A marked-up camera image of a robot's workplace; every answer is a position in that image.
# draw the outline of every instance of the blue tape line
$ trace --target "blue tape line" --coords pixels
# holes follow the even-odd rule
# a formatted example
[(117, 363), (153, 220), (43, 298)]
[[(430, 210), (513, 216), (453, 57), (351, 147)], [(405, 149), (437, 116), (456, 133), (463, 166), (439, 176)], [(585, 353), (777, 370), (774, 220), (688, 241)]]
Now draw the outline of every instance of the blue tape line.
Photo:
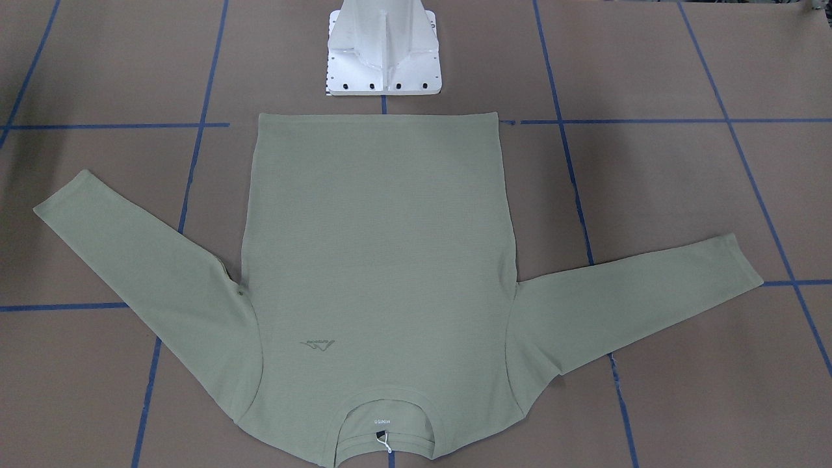
[(731, 118), (730, 121), (737, 123), (812, 123), (832, 122), (832, 118)]
[(123, 309), (124, 302), (91, 302), (82, 304), (34, 304), (30, 306), (0, 306), (0, 312), (77, 311), (85, 309)]
[(52, 6), (52, 13), (50, 13), (49, 15), (47, 27), (43, 30), (43, 36), (41, 36), (41, 43), (37, 45), (37, 52), (35, 52), (35, 57), (32, 59), (32, 64), (29, 65), (29, 69), (26, 72), (26, 77), (23, 78), (23, 84), (20, 86), (20, 91), (17, 92), (17, 98), (14, 100), (14, 106), (12, 106), (12, 113), (8, 115), (6, 126), (2, 130), (2, 135), (0, 135), (0, 148), (2, 148), (3, 143), (6, 142), (6, 137), (8, 136), (9, 128), (12, 126), (12, 122), (14, 122), (14, 117), (17, 115), (17, 111), (20, 110), (20, 103), (23, 101), (23, 95), (26, 94), (26, 88), (29, 87), (29, 81), (32, 79), (32, 74), (35, 72), (37, 61), (41, 59), (41, 52), (43, 52), (43, 46), (45, 46), (47, 43), (47, 38), (49, 37), (49, 32), (52, 30), (52, 24), (55, 22), (55, 15), (57, 15), (57, 8), (59, 6), (61, 6), (61, 0), (55, 0), (55, 5)]
[[(537, 0), (532, 0), (534, 6), (534, 16), (537, 20), (537, 34), (540, 36), (540, 45), (543, 49), (543, 58), (546, 61), (546, 71), (549, 75), (549, 87), (552, 89), (552, 100), (555, 103), (555, 113), (557, 114), (557, 126), (561, 132), (561, 142), (563, 143), (563, 153), (567, 159), (567, 168), (569, 169), (569, 180), (572, 182), (572, 189), (575, 191), (575, 207), (577, 208), (578, 219), (581, 221), (581, 228), (583, 229), (584, 242), (587, 245), (587, 259), (590, 265), (594, 265), (595, 261), (592, 258), (592, 246), (589, 242), (589, 234), (587, 232), (587, 223), (583, 216), (583, 209), (581, 207), (581, 196), (578, 193), (577, 181), (575, 179), (575, 171), (572, 167), (572, 157), (569, 153), (569, 144), (567, 143), (566, 128), (563, 124), (563, 116), (561, 115), (560, 102), (557, 99), (557, 88), (555, 87), (555, 77), (552, 73), (552, 64), (549, 62), (549, 51), (546, 47), (546, 38), (543, 34), (543, 25), (540, 19), (540, 9), (537, 6)], [(618, 379), (618, 368), (616, 366), (615, 358), (612, 353), (608, 355), (612, 364), (612, 379), (615, 382), (616, 392), (618, 394), (618, 405), (622, 412), (622, 421), (624, 423), (624, 431), (627, 438), (627, 446), (630, 449), (630, 460), (633, 468), (638, 468), (638, 454), (636, 453), (636, 442), (632, 436), (632, 429), (630, 427), (630, 416), (627, 413), (624, 396), (621, 392), (621, 382)]]
[(153, 360), (151, 370), (147, 376), (147, 388), (145, 389), (145, 402), (141, 407), (141, 419), (139, 420), (139, 431), (136, 433), (136, 446), (133, 448), (133, 461), (131, 468), (138, 468), (139, 457), (141, 456), (141, 445), (145, 440), (145, 428), (147, 428), (147, 414), (151, 410), (151, 398), (153, 397), (153, 385), (156, 383), (156, 369), (159, 367), (159, 351), (161, 340), (156, 337), (156, 344), (153, 346)]
[(801, 286), (832, 285), (832, 280), (797, 280), (795, 283)]
[(576, 125), (605, 123), (806, 123), (832, 122), (832, 118), (586, 118), (563, 120), (521, 120), (521, 125)]
[[(198, 128), (197, 123), (80, 123), (74, 125), (12, 125), (9, 130), (101, 130), (121, 128)], [(229, 122), (206, 123), (203, 127), (230, 127)]]
[(818, 346), (820, 355), (823, 358), (824, 363), (826, 364), (826, 370), (827, 372), (829, 372), (830, 376), (832, 376), (832, 361), (830, 361), (829, 354), (826, 352), (826, 347), (824, 346), (823, 341), (820, 339), (820, 334), (818, 333), (818, 330), (815, 327), (815, 321), (812, 319), (812, 315), (809, 312), (809, 307), (806, 306), (806, 302), (803, 299), (803, 294), (800, 292), (800, 287), (797, 284), (795, 274), (791, 269), (791, 265), (789, 264), (789, 259), (786, 257), (783, 244), (782, 242), (780, 242), (780, 237), (777, 235), (777, 230), (775, 229), (774, 222), (771, 220), (768, 208), (765, 207), (765, 202), (763, 202), (763, 196), (760, 193), (760, 189), (757, 186), (757, 181), (754, 179), (754, 174), (751, 172), (751, 167), (748, 163), (748, 159), (746, 159), (745, 152), (742, 150), (740, 139), (736, 136), (734, 125), (728, 118), (728, 111), (726, 110), (725, 104), (722, 101), (719, 89), (716, 88), (716, 82), (714, 81), (713, 75), (711, 75), (711, 70), (708, 68), (708, 64), (705, 61), (705, 55), (702, 54), (702, 49), (699, 47), (699, 41), (696, 40), (696, 35), (693, 33), (693, 27), (691, 26), (691, 22), (687, 19), (687, 15), (685, 14), (684, 7), (682, 7), (682, 3), (679, 2), (676, 5), (679, 7), (681, 17), (685, 21), (685, 26), (687, 26), (688, 33), (691, 35), (691, 40), (693, 41), (693, 46), (696, 48), (696, 53), (699, 54), (699, 59), (702, 62), (702, 67), (705, 68), (705, 73), (708, 76), (708, 81), (711, 82), (711, 87), (714, 90), (716, 101), (719, 103), (720, 109), (722, 110), (722, 115), (724, 115), (726, 118), (728, 130), (730, 131), (731, 138), (734, 140), (736, 150), (740, 154), (742, 166), (745, 168), (745, 174), (748, 176), (748, 180), (751, 182), (751, 188), (754, 189), (754, 195), (757, 197), (757, 202), (760, 204), (760, 209), (763, 211), (765, 223), (768, 225), (769, 231), (771, 232), (771, 236), (774, 238), (775, 245), (777, 246), (777, 251), (780, 253), (780, 259), (783, 261), (783, 265), (785, 266), (786, 274), (789, 276), (790, 282), (792, 283), (792, 286), (795, 290), (795, 294), (797, 295), (797, 299), (800, 302), (800, 307), (803, 309), (803, 314), (806, 317), (806, 321), (809, 323), (809, 328), (812, 330), (812, 335), (815, 337), (815, 343)]
[[(200, 116), (199, 130), (196, 132), (196, 143), (194, 143), (194, 154), (191, 157), (191, 168), (188, 171), (188, 183), (185, 187), (185, 197), (182, 201), (182, 212), (179, 217), (179, 228), (177, 231), (181, 234), (185, 229), (185, 219), (188, 214), (188, 196), (191, 191), (191, 184), (194, 181), (194, 170), (196, 169), (196, 161), (199, 158), (200, 146), (202, 143), (202, 133), (206, 127), (206, 116), (208, 115), (208, 103), (210, 102), (211, 88), (214, 86), (214, 73), (216, 72), (216, 64), (220, 57), (220, 45), (222, 44), (222, 33), (225, 29), (225, 16), (228, 13), (228, 0), (222, 3), (222, 14), (220, 15), (220, 28), (216, 34), (216, 44), (214, 46), (214, 57), (211, 59), (210, 72), (208, 73), (208, 84), (206, 85), (205, 99), (202, 102), (202, 114)], [(156, 347), (153, 349), (153, 360), (151, 361), (151, 372), (148, 376), (147, 390), (145, 392), (145, 404), (141, 410), (141, 419), (139, 420), (139, 431), (136, 434), (136, 447), (133, 450), (133, 464), (132, 468), (137, 468), (139, 464), (139, 456), (141, 455), (141, 444), (145, 437), (145, 427), (147, 425), (147, 414), (150, 411), (151, 398), (153, 397), (153, 384), (156, 380), (156, 368), (159, 366), (159, 349), (161, 347), (161, 339), (156, 338)]]
[(576, 125), (604, 123), (725, 123), (723, 118), (587, 118), (566, 120), (521, 120), (521, 125)]
[(610, 358), (610, 366), (612, 367), (612, 379), (616, 383), (616, 393), (618, 394), (618, 407), (622, 411), (622, 419), (624, 420), (624, 432), (626, 433), (626, 443), (630, 447), (630, 461), (632, 468), (638, 468), (638, 455), (636, 454), (636, 442), (632, 436), (632, 428), (630, 427), (630, 415), (626, 410), (626, 402), (624, 401), (624, 394), (622, 393), (621, 379), (618, 378), (618, 363), (612, 353), (608, 354)]
[(832, 285), (832, 280), (766, 281), (761, 286), (823, 286)]
[(760, 285), (760, 287), (771, 287), (771, 286), (792, 286), (794, 283), (791, 281), (766, 281)]
[(569, 170), (569, 181), (572, 183), (572, 190), (575, 192), (575, 207), (577, 208), (577, 217), (581, 222), (581, 229), (583, 230), (583, 241), (587, 248), (587, 260), (590, 265), (595, 265), (592, 258), (592, 246), (589, 243), (589, 232), (587, 231), (587, 221), (583, 217), (583, 208), (581, 207), (581, 195), (577, 190), (577, 179), (575, 178), (575, 169), (572, 167), (572, 155), (569, 152), (569, 143), (567, 142), (566, 128), (563, 126), (563, 119), (561, 116), (561, 104), (557, 99), (557, 88), (555, 87), (555, 76), (552, 73), (552, 64), (549, 62), (549, 49), (546, 46), (546, 37), (543, 35), (543, 24), (540, 20), (540, 9), (537, 7), (537, 0), (532, 0), (534, 6), (534, 17), (537, 20), (537, 35), (540, 37), (540, 45), (543, 49), (543, 60), (546, 63), (546, 73), (549, 76), (549, 87), (552, 89), (552, 101), (555, 103), (555, 113), (557, 114), (558, 127), (561, 132), (561, 143), (563, 143), (563, 154), (567, 159), (567, 169)]
[(806, 300), (803, 298), (803, 292), (800, 291), (800, 287), (796, 284), (792, 287), (797, 295), (797, 301), (800, 303), (800, 308), (803, 309), (803, 315), (806, 317), (806, 322), (809, 323), (809, 328), (812, 330), (812, 336), (815, 337), (815, 343), (818, 345), (820, 355), (824, 359), (826, 371), (829, 373), (830, 377), (832, 377), (832, 361), (830, 361), (829, 353), (826, 352), (823, 340), (820, 339), (820, 333), (818, 332), (818, 328), (815, 326), (815, 319), (812, 318), (812, 314), (809, 312), (809, 307), (806, 305)]
[(179, 216), (179, 227), (177, 231), (181, 234), (185, 230), (185, 218), (188, 215), (188, 198), (191, 194), (191, 184), (194, 181), (194, 170), (196, 169), (196, 160), (200, 155), (200, 147), (202, 146), (202, 133), (206, 126), (206, 117), (208, 115), (208, 103), (210, 102), (210, 91), (214, 86), (214, 73), (216, 72), (216, 63), (220, 58), (220, 45), (222, 44), (222, 33), (225, 29), (225, 15), (228, 13), (228, 0), (222, 3), (222, 14), (220, 16), (220, 30), (216, 34), (216, 44), (214, 45), (214, 57), (211, 59), (210, 72), (208, 73), (208, 84), (206, 85), (205, 98), (202, 101), (202, 114), (200, 115), (199, 130), (196, 132), (196, 143), (194, 143), (194, 154), (191, 157), (191, 168), (188, 170), (188, 182), (185, 185), (185, 198), (182, 200), (182, 212)]

